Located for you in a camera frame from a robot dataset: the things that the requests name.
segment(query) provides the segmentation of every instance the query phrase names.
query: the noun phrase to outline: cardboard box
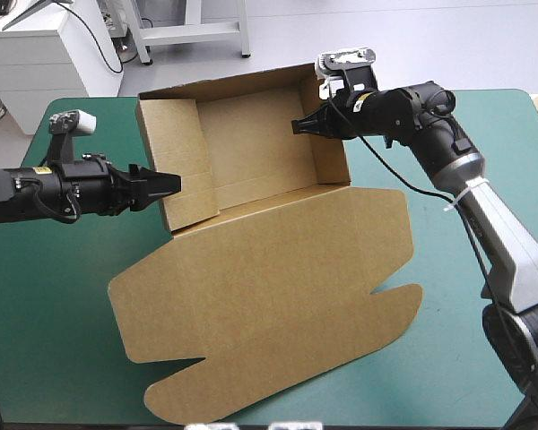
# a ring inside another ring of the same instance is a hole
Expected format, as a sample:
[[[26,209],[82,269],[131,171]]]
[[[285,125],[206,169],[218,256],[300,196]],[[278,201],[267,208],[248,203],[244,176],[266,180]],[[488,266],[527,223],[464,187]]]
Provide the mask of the cardboard box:
[[[133,361],[205,357],[148,388],[158,417],[226,417],[416,315],[418,285],[371,294],[412,257],[404,195],[350,187],[342,142],[292,134],[319,103],[312,65],[140,95],[153,166],[184,190],[163,203],[174,239],[109,295]]]

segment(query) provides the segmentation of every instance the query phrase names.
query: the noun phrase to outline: yellow label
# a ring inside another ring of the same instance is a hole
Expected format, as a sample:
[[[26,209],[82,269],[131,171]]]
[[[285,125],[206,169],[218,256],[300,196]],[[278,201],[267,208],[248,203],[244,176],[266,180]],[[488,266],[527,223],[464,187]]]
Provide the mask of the yellow label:
[[[50,168],[33,168],[38,175],[49,175],[52,173]]]
[[[362,104],[363,102],[365,101],[365,99],[370,96],[372,94],[372,92],[365,92],[364,94],[362,94],[358,99],[357,101],[355,102],[355,105],[352,107],[352,111],[353,112],[360,112],[360,108],[362,107]]]

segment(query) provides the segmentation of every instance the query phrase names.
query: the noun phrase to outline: white floor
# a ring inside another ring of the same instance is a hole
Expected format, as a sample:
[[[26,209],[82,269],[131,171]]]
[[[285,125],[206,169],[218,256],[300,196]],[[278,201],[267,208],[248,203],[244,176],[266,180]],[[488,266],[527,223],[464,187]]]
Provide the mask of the white floor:
[[[155,25],[179,23],[183,0],[143,0]],[[538,93],[538,0],[248,0],[253,55],[238,40],[154,47],[153,65],[126,64],[121,96],[185,82],[313,62],[324,50],[373,47],[379,86],[434,80],[450,89]],[[233,0],[204,0],[206,22],[236,15]],[[0,120],[0,167],[30,144],[12,117]]]

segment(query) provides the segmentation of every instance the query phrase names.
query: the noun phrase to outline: robotic arm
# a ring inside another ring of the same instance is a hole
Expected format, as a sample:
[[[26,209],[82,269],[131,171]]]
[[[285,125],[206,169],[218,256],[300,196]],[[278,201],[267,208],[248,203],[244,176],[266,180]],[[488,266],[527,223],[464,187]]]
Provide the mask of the robotic arm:
[[[95,125],[94,116],[79,110],[50,117],[52,140],[40,166],[0,169],[0,223],[50,218],[72,224],[84,213],[142,211],[181,191],[178,175],[135,164],[121,172],[103,154],[74,160],[73,138],[92,134]]]
[[[487,339],[525,399],[507,428],[538,428],[538,242],[484,178],[484,157],[452,116],[454,94],[434,82],[378,90],[371,49],[345,49],[318,57],[326,100],[294,133],[352,139],[384,136],[408,147],[431,183],[454,195],[491,262],[483,298]]]

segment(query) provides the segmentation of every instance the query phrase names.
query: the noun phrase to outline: green table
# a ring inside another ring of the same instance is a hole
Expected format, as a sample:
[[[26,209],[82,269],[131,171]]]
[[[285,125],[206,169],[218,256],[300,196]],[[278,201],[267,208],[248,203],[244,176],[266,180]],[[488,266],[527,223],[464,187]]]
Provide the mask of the green table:
[[[488,178],[538,237],[538,116],[518,90],[458,91],[456,117],[489,161]],[[118,168],[147,165],[135,99],[62,99],[45,117],[79,108],[98,130],[76,151],[103,151]],[[377,146],[380,139],[371,139]],[[24,160],[49,142],[42,124]],[[353,184],[402,187],[357,141],[346,143]],[[430,183],[407,149],[383,151],[414,184]],[[419,316],[376,354],[300,384],[228,419],[316,419],[329,425],[498,426],[520,394],[481,327],[482,277],[457,216],[408,193],[415,255],[381,288],[419,282]],[[84,217],[0,226],[0,402],[7,421],[152,424],[153,381],[188,361],[134,365],[109,305],[109,280],[169,240],[158,208],[117,219]]]

